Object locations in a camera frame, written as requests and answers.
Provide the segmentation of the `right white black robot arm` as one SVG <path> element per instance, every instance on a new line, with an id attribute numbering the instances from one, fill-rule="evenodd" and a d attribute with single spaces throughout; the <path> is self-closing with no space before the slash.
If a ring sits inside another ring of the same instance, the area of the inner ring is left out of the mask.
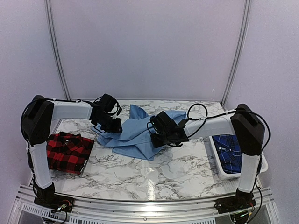
<path id="1" fill-rule="evenodd" d="M 151 141 L 155 148 L 165 145 L 180 147 L 184 142 L 215 136 L 235 135 L 242 153 L 241 176 L 236 193 L 231 197 L 216 200 L 222 208 L 232 205 L 241 209 L 253 199 L 253 189 L 259 175 L 262 151 L 268 144 L 264 140 L 269 125 L 265 119 L 251 111 L 246 104 L 239 104 L 234 110 L 203 118 L 186 118 L 176 123 L 166 112 L 160 112 L 149 120 L 155 132 Z"/>

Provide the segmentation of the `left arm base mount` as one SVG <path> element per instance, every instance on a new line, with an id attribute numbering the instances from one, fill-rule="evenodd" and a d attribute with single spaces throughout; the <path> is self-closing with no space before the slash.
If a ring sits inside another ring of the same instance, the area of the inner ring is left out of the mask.
<path id="1" fill-rule="evenodd" d="M 35 198 L 34 204 L 52 209 L 53 211 L 66 211 L 72 212 L 74 206 L 74 198 L 68 196 L 61 196 L 58 195 L 54 202 L 46 203 L 43 202 L 41 199 Z"/>

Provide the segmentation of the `light blue long sleeve shirt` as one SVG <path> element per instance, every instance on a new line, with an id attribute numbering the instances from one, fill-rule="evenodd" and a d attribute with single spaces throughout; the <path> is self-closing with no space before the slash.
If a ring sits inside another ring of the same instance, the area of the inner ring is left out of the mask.
<path id="1" fill-rule="evenodd" d="M 147 127 L 150 121 L 150 116 L 137 105 L 130 105 L 129 118 L 122 124 L 122 133 L 100 133 L 97 142 L 104 146 L 112 148 L 115 154 L 124 155 L 127 157 L 154 160 L 154 157 L 163 147 L 154 148 L 150 132 L 154 131 L 152 125 Z"/>

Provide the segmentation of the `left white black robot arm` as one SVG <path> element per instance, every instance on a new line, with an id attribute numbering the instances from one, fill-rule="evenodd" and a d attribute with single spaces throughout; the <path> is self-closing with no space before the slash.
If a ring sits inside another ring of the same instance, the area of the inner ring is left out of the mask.
<path id="1" fill-rule="evenodd" d="M 59 204 L 46 155 L 51 124 L 60 119 L 87 119 L 106 133 L 121 133 L 122 108 L 111 95 L 104 94 L 93 102 L 62 100 L 36 95 L 21 115 L 21 133 L 27 143 L 28 163 L 34 177 L 36 197 L 48 207 Z"/>

